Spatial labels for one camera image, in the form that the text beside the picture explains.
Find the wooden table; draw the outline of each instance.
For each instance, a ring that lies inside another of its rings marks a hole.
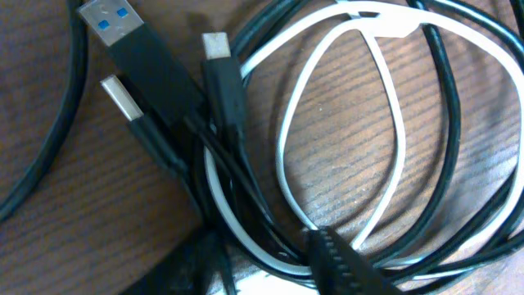
[[[234,36],[268,1],[134,0],[144,20],[200,80],[203,32]],[[506,0],[470,0],[515,28]],[[302,15],[329,1],[309,5]],[[273,170],[276,133],[297,75],[327,20],[265,61],[249,88],[248,150],[278,218],[300,240],[299,223]],[[0,4],[0,195],[34,159],[66,83],[69,35],[62,0]],[[426,247],[448,238],[500,186],[516,162],[518,104],[508,75],[455,35],[445,43],[461,94],[463,129],[454,181]],[[182,186],[137,145],[99,80],[116,68],[90,36],[84,98],[69,138],[27,203],[0,227],[1,294],[112,294],[155,265],[201,225]],[[398,238],[435,186],[445,150],[446,111],[421,30],[379,39],[406,124],[407,160],[372,252]],[[394,132],[386,96],[361,37],[340,37],[319,63],[291,127],[287,174],[306,213],[348,240],[370,216],[389,175]],[[523,252],[477,271],[449,293],[520,293]],[[253,271],[240,263],[237,277]]]

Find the black usb plug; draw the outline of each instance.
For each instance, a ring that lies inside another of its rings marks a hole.
[[[79,14],[167,127],[182,121],[205,101],[188,71],[127,1],[92,0]]]
[[[169,131],[163,127],[155,115],[144,114],[115,75],[104,79],[101,84],[128,119],[129,130],[149,152],[156,164],[171,175],[186,179],[188,176],[187,163],[179,156],[180,152],[177,151],[176,145],[170,141],[172,137]]]

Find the usb-a connector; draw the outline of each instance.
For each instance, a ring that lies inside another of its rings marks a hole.
[[[125,0],[92,0],[79,8],[79,14],[108,47],[143,25]]]
[[[138,107],[127,89],[115,75],[105,78],[100,84],[102,84],[102,87],[106,90],[109,97],[115,102],[128,120],[132,121],[144,116],[140,107]]]

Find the silver usb plug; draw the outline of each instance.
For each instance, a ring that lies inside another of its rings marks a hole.
[[[129,94],[127,89],[115,75],[105,78],[100,82],[100,84],[102,84],[102,87],[106,90],[107,94],[109,94],[113,102],[115,102],[129,121],[144,116],[140,107],[131,97],[131,94]]]
[[[226,33],[206,33],[202,34],[202,42],[206,51],[206,59],[231,57],[229,49],[228,35]]]
[[[79,14],[108,47],[144,23],[126,0],[92,0]]]

